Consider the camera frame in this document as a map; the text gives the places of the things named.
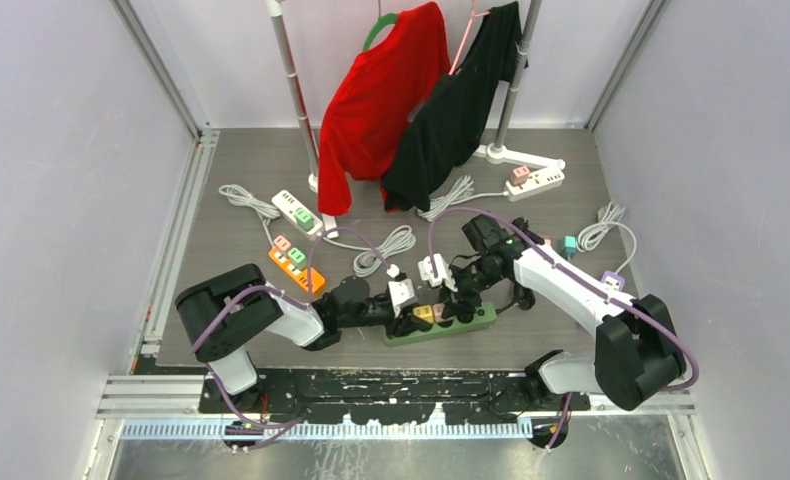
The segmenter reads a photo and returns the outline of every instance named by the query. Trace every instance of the metal floor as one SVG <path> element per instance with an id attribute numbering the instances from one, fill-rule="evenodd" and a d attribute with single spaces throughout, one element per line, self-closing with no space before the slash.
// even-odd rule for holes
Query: metal floor
<path id="1" fill-rule="evenodd" d="M 248 455 L 218 441 L 128 440 L 110 478 L 683 480 L 673 438 L 664 416 L 573 417 L 539 464 L 525 439 L 286 441 Z"/>
<path id="2" fill-rule="evenodd" d="M 488 130 L 485 138 L 491 138 Z M 510 130 L 507 146 L 513 150 L 533 153 L 566 161 L 566 180 L 550 192 L 518 202 L 506 198 L 483 198 L 467 205 L 491 210 L 513 219 L 525 216 L 531 229 L 552 238 L 577 235 L 595 221 L 599 207 L 610 201 L 601 170 L 600 159 L 592 133 L 585 130 Z M 491 165 L 472 158 L 455 169 L 437 196 L 448 191 L 454 181 L 469 174 L 475 181 L 475 192 L 501 192 L 503 182 L 513 166 Z M 175 289 L 183 289 L 245 263 L 259 265 L 266 277 L 298 299 L 306 294 L 268 258 L 268 242 L 262 226 L 251 209 L 234 207 L 218 193 L 221 185 L 236 183 L 263 200 L 281 189 L 287 189 L 308 207 L 315 207 L 315 195 L 307 187 L 308 168 L 300 133 L 295 129 L 222 130 L 205 190 L 185 251 Z M 418 281 L 416 263 L 427 254 L 428 222 L 414 212 L 385 213 L 377 186 L 370 182 L 352 183 L 353 205 L 348 215 L 340 217 L 340 225 L 351 226 L 366 234 L 376 244 L 382 242 L 397 226 L 411 225 L 417 237 L 409 252 L 390 260 Z M 435 245 L 446 257 L 473 253 L 460 231 L 468 215 L 451 215 L 444 219 L 434 235 Z M 273 235 L 283 234 L 296 245 L 310 243 L 285 220 L 272 222 Z M 348 234 L 340 236 L 343 243 L 359 244 Z M 322 243 L 315 254 L 314 266 L 329 285 L 351 275 L 351 262 L 356 252 Z M 617 232 L 611 232 L 590 253 L 577 255 L 573 263 L 600 278 L 605 270 L 615 270 L 626 258 Z M 630 271 L 622 272 L 628 279 L 626 289 L 635 292 Z M 368 278 L 372 292 L 385 287 L 386 276 L 379 271 Z M 419 290 L 420 297 L 427 290 Z M 496 306 L 508 302 L 510 284 L 502 282 L 487 293 L 486 299 Z M 382 327 L 348 329 L 342 341 L 320 352 L 308 352 L 286 339 L 264 333 L 248 343 L 248 351 L 259 367 L 342 367 L 342 368 L 457 368 L 457 369 L 521 369 L 546 352 L 563 348 L 581 351 L 592 348 L 593 342 L 558 307 L 537 298 L 536 306 L 527 312 L 512 308 L 499 317 L 492 329 L 467 333 L 430 342 L 390 348 L 383 344 Z M 166 366 L 198 365 L 189 354 L 190 343 L 173 311 L 162 338 L 157 364 Z"/>

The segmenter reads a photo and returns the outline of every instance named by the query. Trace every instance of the red shirt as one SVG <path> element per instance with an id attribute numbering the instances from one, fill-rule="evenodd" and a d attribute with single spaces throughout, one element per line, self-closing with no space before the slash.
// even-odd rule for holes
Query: red shirt
<path id="1" fill-rule="evenodd" d="M 354 180 L 380 181 L 408 115 L 450 67 L 445 24 L 434 2 L 399 13 L 389 35 L 357 55 L 321 125 L 319 212 L 348 213 L 346 172 Z"/>

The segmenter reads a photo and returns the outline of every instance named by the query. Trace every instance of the sleeve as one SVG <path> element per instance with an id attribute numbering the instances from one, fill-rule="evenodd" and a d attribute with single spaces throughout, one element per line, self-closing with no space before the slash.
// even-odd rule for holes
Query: sleeve
<path id="1" fill-rule="evenodd" d="M 422 148 L 421 131 L 413 122 L 401 137 L 398 151 L 392 166 L 383 175 L 381 186 L 386 191 L 384 208 L 409 210 L 430 210 L 430 190 L 428 188 L 425 156 Z"/>
<path id="2" fill-rule="evenodd" d="M 339 163 L 340 148 L 338 132 L 322 122 L 321 142 L 318 157 L 318 211 L 339 216 L 348 213 L 351 207 L 351 189 L 345 177 L 345 169 Z"/>
<path id="3" fill-rule="evenodd" d="M 510 36 L 507 39 L 507 53 L 504 55 L 504 67 L 501 69 L 501 80 L 512 82 L 516 75 L 516 64 L 519 62 L 518 45 L 522 41 L 522 22 L 519 18 L 518 2 L 511 4 Z"/>

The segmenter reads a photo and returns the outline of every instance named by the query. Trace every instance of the orange power strip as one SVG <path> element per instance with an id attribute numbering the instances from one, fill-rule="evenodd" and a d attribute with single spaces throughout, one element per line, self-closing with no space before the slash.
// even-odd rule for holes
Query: orange power strip
<path id="1" fill-rule="evenodd" d="M 309 284 L 307 283 L 307 269 L 298 270 L 292 265 L 292 260 L 289 260 L 286 255 L 280 253 L 277 247 L 271 247 L 271 251 L 268 252 L 269 258 L 274 261 L 284 272 L 286 275 L 292 277 L 292 280 L 295 280 L 295 283 L 298 284 L 305 292 L 309 292 Z M 313 268 L 313 294 L 318 295 L 318 293 L 324 289 L 324 277 L 321 276 L 318 271 Z"/>

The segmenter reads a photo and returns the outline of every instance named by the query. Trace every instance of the aluminum frame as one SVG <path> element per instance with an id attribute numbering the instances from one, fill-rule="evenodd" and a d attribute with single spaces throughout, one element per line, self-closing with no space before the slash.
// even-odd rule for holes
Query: aluminum frame
<path id="1" fill-rule="evenodd" d="M 201 375 L 113 375 L 98 408 L 95 447 L 87 462 L 85 480 L 108 478 L 121 440 L 215 441 L 224 425 L 235 417 L 227 414 L 202 414 L 197 411 L 206 374 Z M 699 441 L 700 424 L 692 397 L 687 392 L 657 394 L 640 408 L 627 412 L 604 395 L 590 395 L 592 408 L 575 411 L 576 417 L 615 417 L 666 415 L 687 478 L 716 480 Z M 261 420 L 260 415 L 251 414 Z M 556 412 L 525 412 L 515 424 L 496 426 L 445 425 L 445 413 L 437 405 L 427 424 L 380 426 L 374 422 L 354 425 L 346 418 L 341 425 L 301 424 L 284 441 L 300 440 L 463 440 L 522 438 L 542 419 L 555 419 Z M 251 435 L 248 440 L 260 440 Z"/>
<path id="2" fill-rule="evenodd" d="M 198 138 L 201 133 L 200 128 L 198 128 L 198 123 L 192 115 L 192 111 L 189 109 L 186 101 L 183 100 L 183 95 L 180 94 L 180 91 L 174 84 L 174 80 L 171 78 L 168 68 L 166 68 L 165 63 L 162 61 L 159 51 L 153 41 L 151 41 L 151 37 L 148 35 L 145 26 L 139 19 L 139 15 L 133 8 L 130 0 L 110 0 L 110 3 L 113 8 L 115 8 L 119 17 L 121 17 L 121 21 L 124 23 L 127 31 L 130 32 L 133 43 L 136 44 L 136 47 L 142 53 L 145 63 L 148 64 L 148 67 L 150 67 L 151 71 L 156 76 L 162 90 L 180 116 L 180 120 L 186 125 L 186 129 L 189 130 L 192 138 Z"/>
<path id="3" fill-rule="evenodd" d="M 156 355 L 161 348 L 162 335 L 171 312 L 174 288 L 183 264 L 183 255 L 195 214 L 201 202 L 220 130 L 204 130 L 200 142 L 189 157 L 183 185 L 177 195 L 174 219 L 166 232 L 160 252 L 160 262 L 154 272 L 145 308 L 145 324 L 132 352 Z"/>
<path id="4" fill-rule="evenodd" d="M 631 34 L 628 45 L 622 52 L 622 56 L 619 57 L 619 62 L 610 74 L 610 79 L 607 80 L 607 84 L 604 86 L 604 90 L 601 92 L 601 96 L 598 98 L 598 102 L 596 102 L 595 108 L 592 110 L 592 115 L 590 115 L 589 120 L 586 122 L 584 128 L 587 130 L 594 132 L 598 124 L 604 118 L 607 108 L 610 106 L 610 103 L 616 96 L 616 92 L 627 77 L 628 70 L 634 60 L 639 56 L 643 47 L 645 47 L 645 42 L 648 41 L 660 15 L 669 5 L 670 1 L 671 0 L 651 0 L 648 3 L 633 34 Z"/>

